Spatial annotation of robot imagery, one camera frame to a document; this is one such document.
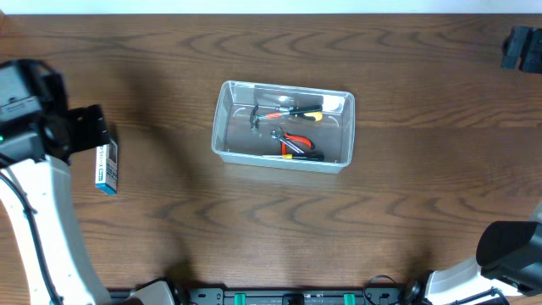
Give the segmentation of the yellow black stubby screwdriver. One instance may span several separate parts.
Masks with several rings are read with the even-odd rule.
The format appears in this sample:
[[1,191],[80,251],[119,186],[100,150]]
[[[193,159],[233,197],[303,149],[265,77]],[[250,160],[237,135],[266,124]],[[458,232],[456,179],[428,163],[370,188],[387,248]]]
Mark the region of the yellow black stubby screwdriver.
[[308,121],[320,121],[323,118],[321,108],[292,108],[280,112],[281,115],[289,115]]

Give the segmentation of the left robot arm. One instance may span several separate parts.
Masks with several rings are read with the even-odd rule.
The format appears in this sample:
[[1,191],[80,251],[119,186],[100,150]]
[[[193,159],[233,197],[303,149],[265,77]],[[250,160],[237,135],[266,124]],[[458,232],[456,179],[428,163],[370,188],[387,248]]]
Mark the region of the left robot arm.
[[48,64],[1,65],[1,202],[33,304],[182,302],[166,279],[110,291],[92,266],[75,215],[70,156],[109,142],[101,107],[69,108],[63,77]]

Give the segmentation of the blue white small box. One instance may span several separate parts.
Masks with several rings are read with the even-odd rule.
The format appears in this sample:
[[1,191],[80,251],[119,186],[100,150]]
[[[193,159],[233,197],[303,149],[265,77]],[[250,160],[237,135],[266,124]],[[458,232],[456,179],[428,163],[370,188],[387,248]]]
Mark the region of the blue white small box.
[[118,193],[118,143],[111,138],[109,144],[96,149],[95,187],[108,194]]

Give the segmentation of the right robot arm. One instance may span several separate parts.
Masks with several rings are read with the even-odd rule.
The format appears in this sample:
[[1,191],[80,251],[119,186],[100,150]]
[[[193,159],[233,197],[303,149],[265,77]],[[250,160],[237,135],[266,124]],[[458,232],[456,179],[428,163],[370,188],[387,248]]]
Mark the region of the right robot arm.
[[541,293],[541,207],[527,221],[495,221],[476,255],[432,271],[406,289],[405,304],[507,304],[508,297]]

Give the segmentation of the thin black yellow screwdriver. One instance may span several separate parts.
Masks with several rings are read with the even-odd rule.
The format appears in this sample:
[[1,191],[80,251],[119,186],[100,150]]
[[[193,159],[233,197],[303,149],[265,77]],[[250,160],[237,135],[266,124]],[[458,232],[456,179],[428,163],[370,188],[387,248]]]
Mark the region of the thin black yellow screwdriver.
[[288,160],[304,160],[304,161],[313,161],[313,162],[323,162],[324,155],[322,153],[318,153],[318,152],[284,153],[284,154],[263,155],[263,158],[279,158],[279,159],[288,159]]

